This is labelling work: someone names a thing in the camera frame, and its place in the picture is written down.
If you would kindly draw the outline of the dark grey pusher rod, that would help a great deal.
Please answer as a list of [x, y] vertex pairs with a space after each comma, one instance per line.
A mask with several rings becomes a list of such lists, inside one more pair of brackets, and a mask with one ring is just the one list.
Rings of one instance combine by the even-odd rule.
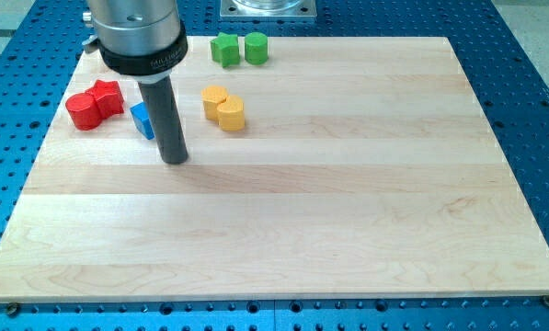
[[153, 83], [139, 81], [138, 87], [147, 108], [161, 159], [170, 165], [186, 162], [189, 154], [171, 79], [166, 76]]

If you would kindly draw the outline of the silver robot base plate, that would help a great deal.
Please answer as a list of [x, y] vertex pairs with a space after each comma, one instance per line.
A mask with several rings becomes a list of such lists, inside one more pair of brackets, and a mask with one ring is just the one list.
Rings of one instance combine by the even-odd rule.
[[315, 19], [315, 0], [222, 0], [220, 20]]

